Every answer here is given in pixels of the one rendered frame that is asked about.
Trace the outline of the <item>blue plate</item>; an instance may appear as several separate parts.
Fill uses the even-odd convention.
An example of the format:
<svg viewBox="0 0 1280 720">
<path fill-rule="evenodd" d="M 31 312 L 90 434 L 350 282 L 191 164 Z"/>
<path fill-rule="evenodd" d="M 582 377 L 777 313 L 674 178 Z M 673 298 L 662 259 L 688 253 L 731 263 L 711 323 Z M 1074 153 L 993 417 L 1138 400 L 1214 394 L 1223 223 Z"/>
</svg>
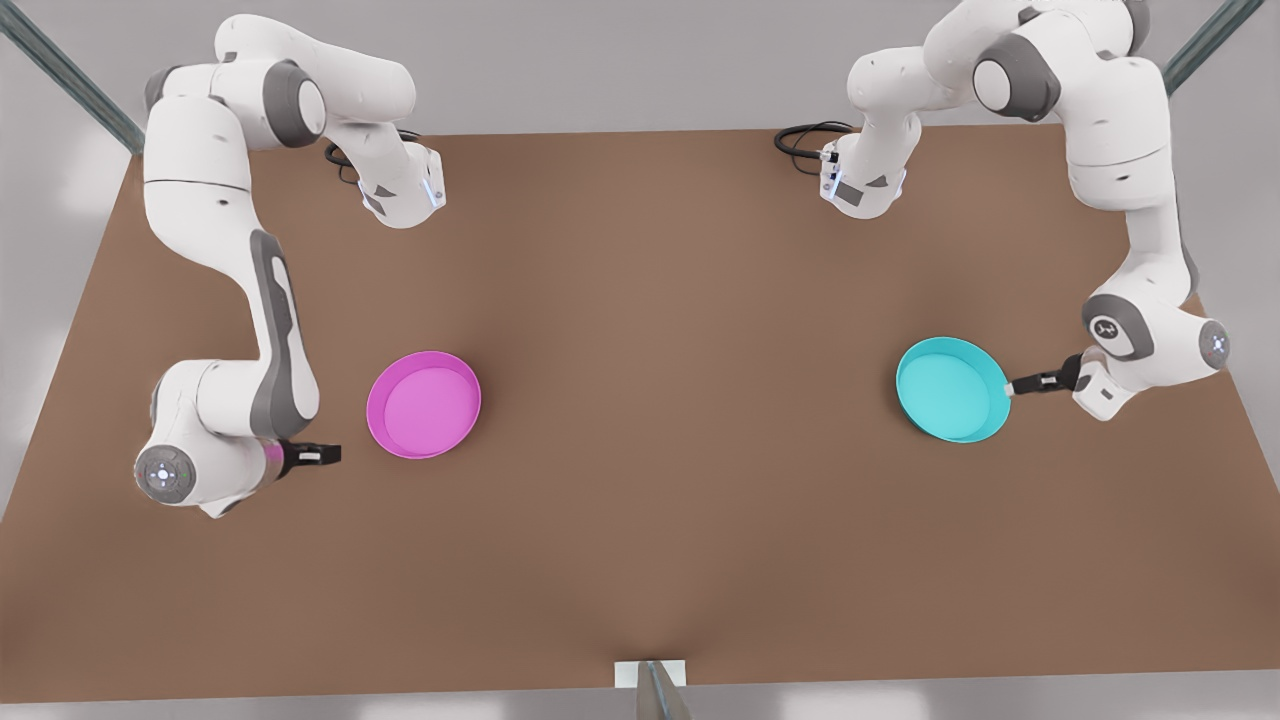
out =
<svg viewBox="0 0 1280 720">
<path fill-rule="evenodd" d="M 895 388 L 911 424 L 950 443 L 988 439 L 1011 413 L 1004 369 L 983 348 L 960 338 L 938 336 L 914 343 L 900 357 Z"/>
</svg>

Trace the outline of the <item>pink plate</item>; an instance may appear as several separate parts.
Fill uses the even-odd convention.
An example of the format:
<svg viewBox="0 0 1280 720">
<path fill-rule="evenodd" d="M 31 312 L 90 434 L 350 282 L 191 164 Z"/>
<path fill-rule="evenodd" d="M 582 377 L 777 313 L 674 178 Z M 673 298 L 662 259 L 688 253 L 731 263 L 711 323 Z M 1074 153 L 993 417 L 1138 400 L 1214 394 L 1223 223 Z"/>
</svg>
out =
<svg viewBox="0 0 1280 720">
<path fill-rule="evenodd" d="M 374 441 L 397 457 L 447 454 L 475 428 L 483 391 L 474 369 L 443 351 L 407 355 L 387 366 L 367 393 Z"/>
</svg>

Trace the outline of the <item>silver frame post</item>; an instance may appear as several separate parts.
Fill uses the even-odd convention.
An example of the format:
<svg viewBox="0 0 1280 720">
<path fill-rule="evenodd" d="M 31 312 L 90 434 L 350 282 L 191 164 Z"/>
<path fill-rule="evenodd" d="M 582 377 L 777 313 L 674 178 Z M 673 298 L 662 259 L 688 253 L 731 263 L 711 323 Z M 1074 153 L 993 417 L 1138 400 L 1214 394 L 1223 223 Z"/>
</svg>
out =
<svg viewBox="0 0 1280 720">
<path fill-rule="evenodd" d="M 681 689 L 685 660 L 614 662 L 614 688 L 635 689 L 635 720 L 694 720 Z"/>
<path fill-rule="evenodd" d="M 13 0 L 0 0 L 0 33 L 131 155 L 142 154 L 143 131 Z"/>
<path fill-rule="evenodd" d="M 1171 97 L 1265 3 L 1222 0 L 1164 67 L 1166 95 Z"/>
</svg>

